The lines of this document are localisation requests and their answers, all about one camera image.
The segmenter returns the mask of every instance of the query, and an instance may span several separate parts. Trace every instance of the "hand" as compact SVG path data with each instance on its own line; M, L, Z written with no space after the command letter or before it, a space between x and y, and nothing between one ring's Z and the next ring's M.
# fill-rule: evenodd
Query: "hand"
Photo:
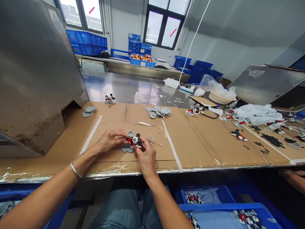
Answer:
M105 131L105 133L103 133L101 138L92 146L92 148L98 154L102 154L108 152L114 147L121 147L122 144L128 143L128 141L126 141L126 138L129 137L128 134L124 132L124 129L108 129Z
M156 151L151 147L146 139L140 138L142 148L133 145L139 160L140 169L145 180L158 176L156 172Z

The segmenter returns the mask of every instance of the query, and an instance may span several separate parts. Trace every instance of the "workbench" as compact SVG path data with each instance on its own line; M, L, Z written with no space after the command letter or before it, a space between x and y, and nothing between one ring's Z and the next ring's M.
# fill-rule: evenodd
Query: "workbench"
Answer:
M161 118L149 118L145 111L146 106L171 107L173 112L166 117L164 128L166 127L172 144L176 146L182 169L179 169L173 152L169 150L168 160L156 162L158 173L265 168L305 162L304 149L296 153L296 150L287 147L281 152L282 150L263 143L249 126L240 128L249 140L244 142L230 134L236 129L232 122L224 122L219 118L210 119L203 115L185 115L185 111L197 102L190 98L190 93L167 87L161 80L106 72L102 75L82 73L82 77L90 98L85 106L96 106L96 113L84 119L81 115L83 109L75 111L65 120L66 130L45 157L0 160L1 182L45 182L80 154L80 149L96 124L98 127L109 126L110 122L137 125L139 121L143 121L156 124L158 128L162 126ZM136 92L139 92L140 104L133 104ZM115 97L115 103L106 105L105 95L110 93ZM214 115L209 111L205 112L209 116ZM260 148L253 143L255 141L261 141L270 151L269 155L261 153ZM137 160L101 160L92 164L84 178L102 179L139 174L141 172Z

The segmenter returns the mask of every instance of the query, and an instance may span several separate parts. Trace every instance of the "white tape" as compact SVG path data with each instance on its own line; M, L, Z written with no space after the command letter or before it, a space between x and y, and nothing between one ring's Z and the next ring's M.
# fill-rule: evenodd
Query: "white tape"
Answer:
M161 120L162 120L162 122L163 122L164 132L165 132L165 134L166 134L166 137L167 137L167 139L168 139L168 141L169 141L169 144L170 144L170 146L171 146L171 148L172 148L174 157L175 157L175 159L176 159L176 163L177 163L177 165L178 165L179 172L183 172L181 162L180 162L180 160L179 160L179 158L178 158L178 155L177 155L177 152L176 152L175 147L174 147L174 145L173 145L173 142L172 142L172 140L171 140L171 137L169 136L169 133L168 133L168 131L167 131L167 129L166 129L165 122L163 121L163 119L161 119Z
M264 139L262 139L260 136L258 136L257 134L253 133L250 129L248 129L245 125L242 125L246 130L248 130L249 132L251 132L252 134L254 134L256 137L258 137L260 140L262 140L263 142L265 142L267 145L269 145L271 148L273 148L275 151L279 152L280 154L282 154L285 158L287 158L290 162L291 165L295 164L293 162L293 160L291 160L289 157L287 157L285 154L283 154L281 151L279 151L278 149L276 149L274 146L272 146L271 144L269 144L267 141L265 141Z
M81 155L83 152L86 151L86 149L87 149L87 147L88 147L88 145L89 145L89 142L91 141L91 139L92 139L92 137L93 137L94 132L96 131L96 129L97 129L99 123L101 122L101 119L102 119L102 115L98 118L98 120L97 120L95 126L94 126L93 129L91 130L91 133L89 134L89 136L88 136L88 138L87 138L87 140L86 140L86 142L85 142L85 144L84 144L84 146L83 146L81 152L79 153L79 155Z

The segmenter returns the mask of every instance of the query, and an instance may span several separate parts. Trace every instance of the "window frame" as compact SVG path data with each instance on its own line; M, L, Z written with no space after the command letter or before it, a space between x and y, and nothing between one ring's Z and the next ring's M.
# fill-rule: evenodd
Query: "window frame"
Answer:
M98 3L99 3L99 8L100 8L100 14L101 14L101 21L102 21L102 32L101 31L98 31L98 30L94 30L94 29L89 29L88 28L88 25L87 25L87 20L86 20L86 15L85 15L85 10L84 10L84 6L83 6L83 3L82 3L82 0L75 0L76 2L76 6L77 6L77 10L78 10L78 14L79 14L79 19L80 19L80 22L82 24L82 26L77 26L77 25L72 25L72 24L68 24L66 22L66 19L64 17L64 12L61 8L61 4L60 4L60 0L54 0L55 2L55 5L56 7L60 10L60 13L64 19L64 23L66 26L68 27L71 27L71 28L75 28L75 29L80 29L80 30L85 30L85 31L88 31L88 32L93 32L93 33L99 33L99 34L102 34L104 35L104 23L103 23L103 13L102 13L102 2L101 0L98 0Z
M149 1L148 1L145 27L144 27L143 43L147 43L147 44L150 44L152 46L156 46L156 47L164 48L164 49L169 49L169 50L174 50L175 49L191 1L189 1L189 3L188 3L187 9L185 11L185 15L169 11L168 7L169 7L170 2L171 2L171 0L168 0L167 8L163 9L163 8L160 8L160 7L157 7L157 6L154 6L154 5L150 5ZM163 15L157 44L150 43L150 42L146 41L147 25L148 25L148 19L149 19L149 12L150 11ZM177 29L177 34L176 34L176 37L175 37L175 40L174 40L174 43L173 43L172 47L167 47L167 46L162 45L162 41L163 41L164 32L165 32L168 17L180 20L180 25L179 25L179 28Z

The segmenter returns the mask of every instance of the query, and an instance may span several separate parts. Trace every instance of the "person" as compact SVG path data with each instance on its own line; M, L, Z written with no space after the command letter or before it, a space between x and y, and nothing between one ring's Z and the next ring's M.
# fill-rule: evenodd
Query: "person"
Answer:
M123 129L106 130L93 146L2 217L0 228L43 228L94 160L112 148L127 143L126 139L128 135ZM142 148L135 146L133 148L150 189L146 200L154 200L154 204L148 204L149 207L146 209L143 203L143 211L146 210L146 214L143 213L141 219L135 189L120 189L116 186L110 193L109 202L99 213L91 228L193 228L156 172L156 151L146 139L140 138L140 140L143 142Z

